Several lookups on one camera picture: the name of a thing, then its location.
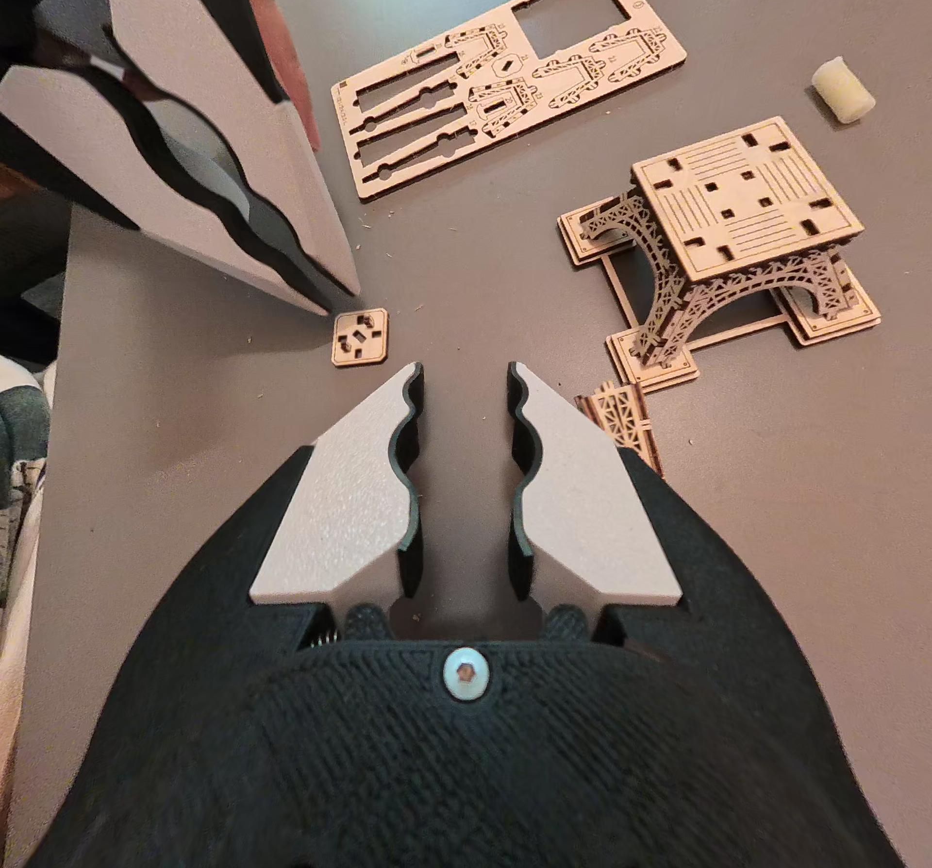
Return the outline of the wooden tower model base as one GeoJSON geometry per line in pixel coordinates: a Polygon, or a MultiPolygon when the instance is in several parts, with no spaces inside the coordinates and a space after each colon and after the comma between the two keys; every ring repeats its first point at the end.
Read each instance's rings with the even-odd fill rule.
{"type": "Polygon", "coordinates": [[[606,339],[646,393],[698,377],[695,351],[786,326],[808,347],[878,326],[843,251],[863,224],[782,117],[634,163],[621,194],[558,218],[599,263],[627,329],[606,339]]]}

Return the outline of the grey desk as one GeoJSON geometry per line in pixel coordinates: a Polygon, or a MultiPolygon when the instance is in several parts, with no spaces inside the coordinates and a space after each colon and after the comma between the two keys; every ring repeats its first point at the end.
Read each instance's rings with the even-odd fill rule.
{"type": "Polygon", "coordinates": [[[506,566],[507,364],[572,400],[612,374],[604,339],[623,329],[555,220],[618,194],[634,162],[782,116],[866,227],[845,255],[882,322],[701,350],[700,377],[648,407],[667,481],[769,593],[891,841],[930,866],[930,0],[647,0],[684,65],[360,203],[332,84],[505,1],[279,0],[363,306],[390,312],[384,365],[338,370],[328,321],[74,213],[7,865],[55,815],[175,575],[409,362],[425,370],[425,568],[392,623],[532,634],[506,566]],[[846,126],[811,85],[836,56],[877,102],[846,126]]]}

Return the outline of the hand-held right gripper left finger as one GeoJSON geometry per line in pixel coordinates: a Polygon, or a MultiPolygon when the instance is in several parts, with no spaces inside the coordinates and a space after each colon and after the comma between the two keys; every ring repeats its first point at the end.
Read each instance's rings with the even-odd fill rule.
{"type": "Polygon", "coordinates": [[[419,498],[419,362],[321,434],[250,586],[256,604],[392,606],[423,575],[419,498]]]}

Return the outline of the white wax cylinder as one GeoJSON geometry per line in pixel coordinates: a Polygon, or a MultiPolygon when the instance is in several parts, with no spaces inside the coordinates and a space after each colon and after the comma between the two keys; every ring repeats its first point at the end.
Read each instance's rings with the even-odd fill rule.
{"type": "Polygon", "coordinates": [[[834,118],[845,126],[863,119],[877,104],[842,56],[822,63],[814,71],[811,85],[834,118]]]}

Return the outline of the person's left hand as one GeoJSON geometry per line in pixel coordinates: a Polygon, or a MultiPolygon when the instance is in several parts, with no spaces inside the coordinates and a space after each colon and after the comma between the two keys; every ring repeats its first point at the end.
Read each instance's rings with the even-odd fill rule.
{"type": "Polygon", "coordinates": [[[297,110],[312,150],[319,152],[320,133],[313,112],[309,84],[278,2],[250,0],[250,4],[276,76],[297,110]]]}

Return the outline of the small rounded wooden square plate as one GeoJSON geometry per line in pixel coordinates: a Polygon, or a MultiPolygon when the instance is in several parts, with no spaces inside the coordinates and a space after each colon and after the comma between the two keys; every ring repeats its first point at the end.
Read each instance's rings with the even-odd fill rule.
{"type": "Polygon", "coordinates": [[[388,355],[389,313],[384,308],[337,315],[331,361],[335,367],[381,364],[388,355]]]}

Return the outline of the wooden tower model spire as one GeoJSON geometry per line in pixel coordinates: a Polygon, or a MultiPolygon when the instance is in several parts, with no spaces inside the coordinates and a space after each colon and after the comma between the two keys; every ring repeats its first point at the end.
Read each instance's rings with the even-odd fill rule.
{"type": "Polygon", "coordinates": [[[575,396],[574,403],[616,447],[633,450],[658,476],[665,476],[645,397],[637,384],[607,380],[591,395],[575,396]]]}

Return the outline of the laser-cut wooden parts sheet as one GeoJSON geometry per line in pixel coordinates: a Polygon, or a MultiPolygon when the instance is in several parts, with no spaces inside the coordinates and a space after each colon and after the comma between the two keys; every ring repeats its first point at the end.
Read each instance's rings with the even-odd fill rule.
{"type": "Polygon", "coordinates": [[[369,202],[682,66],[687,52],[647,0],[540,56],[510,0],[332,87],[356,193],[369,202]]]}

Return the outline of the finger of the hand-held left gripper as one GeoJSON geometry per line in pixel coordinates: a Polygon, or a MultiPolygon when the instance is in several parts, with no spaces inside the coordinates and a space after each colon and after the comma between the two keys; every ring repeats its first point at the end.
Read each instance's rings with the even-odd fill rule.
{"type": "Polygon", "coordinates": [[[216,165],[191,173],[157,120],[97,67],[2,64],[2,162],[127,230],[315,315],[333,303],[316,262],[251,226],[249,200],[216,165]]]}
{"type": "Polygon", "coordinates": [[[116,46],[159,91],[203,116],[250,191],[294,233],[298,258],[349,296],[350,244],[250,0],[109,0],[116,46]]]}

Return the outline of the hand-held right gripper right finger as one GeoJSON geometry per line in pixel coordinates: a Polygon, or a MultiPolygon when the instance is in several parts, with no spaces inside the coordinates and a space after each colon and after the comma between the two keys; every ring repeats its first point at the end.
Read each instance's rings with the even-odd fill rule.
{"type": "Polygon", "coordinates": [[[675,606],[682,587],[610,437],[511,362],[507,405],[522,479],[512,505],[508,575],[519,601],[675,606]]]}

